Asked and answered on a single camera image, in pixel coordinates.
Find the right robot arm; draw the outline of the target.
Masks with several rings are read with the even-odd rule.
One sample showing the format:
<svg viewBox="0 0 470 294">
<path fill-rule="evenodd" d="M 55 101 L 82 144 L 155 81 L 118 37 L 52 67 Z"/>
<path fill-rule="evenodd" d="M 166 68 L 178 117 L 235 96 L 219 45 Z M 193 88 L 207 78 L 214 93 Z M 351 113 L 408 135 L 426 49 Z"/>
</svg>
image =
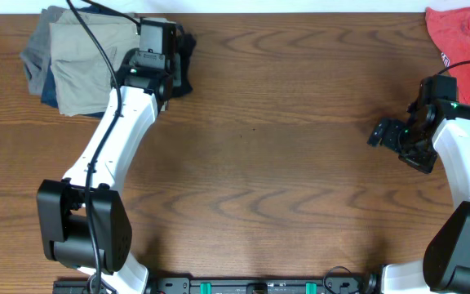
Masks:
<svg viewBox="0 0 470 294">
<path fill-rule="evenodd" d="M 429 173 L 440 160 L 454 211 L 428 244 L 423 259 L 383 267 L 381 293 L 470 293 L 470 105 L 438 99 L 415 102 L 403 122 L 382 118 L 369 145 L 383 145 L 401 161 Z"/>
</svg>

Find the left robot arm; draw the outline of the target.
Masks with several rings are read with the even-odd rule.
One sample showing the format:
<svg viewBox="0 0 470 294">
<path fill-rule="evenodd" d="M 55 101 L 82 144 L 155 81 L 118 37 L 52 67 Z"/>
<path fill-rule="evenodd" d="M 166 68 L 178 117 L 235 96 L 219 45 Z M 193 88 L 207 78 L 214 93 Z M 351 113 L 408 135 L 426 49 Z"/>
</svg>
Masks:
<svg viewBox="0 0 470 294">
<path fill-rule="evenodd" d="M 173 87 L 182 84 L 182 69 L 178 53 L 130 50 L 81 157 L 62 180 L 41 183 L 37 204 L 46 258 L 88 276 L 56 281 L 54 293 L 149 292 L 149 270 L 131 253 L 121 194 L 140 141 Z"/>
</svg>

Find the black t-shirt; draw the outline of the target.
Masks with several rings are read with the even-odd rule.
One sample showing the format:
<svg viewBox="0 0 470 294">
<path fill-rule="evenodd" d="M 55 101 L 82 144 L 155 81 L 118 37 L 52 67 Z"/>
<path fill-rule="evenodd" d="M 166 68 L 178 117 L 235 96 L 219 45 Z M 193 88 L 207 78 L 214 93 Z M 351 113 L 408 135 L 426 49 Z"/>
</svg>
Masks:
<svg viewBox="0 0 470 294">
<path fill-rule="evenodd" d="M 176 26 L 180 33 L 177 38 L 177 49 L 179 54 L 178 71 L 180 75 L 174 76 L 172 97 L 182 97 L 190 94 L 193 87 L 188 78 L 189 67 L 193 51 L 197 45 L 194 36 L 184 30 L 183 25 L 177 24 Z"/>
</svg>

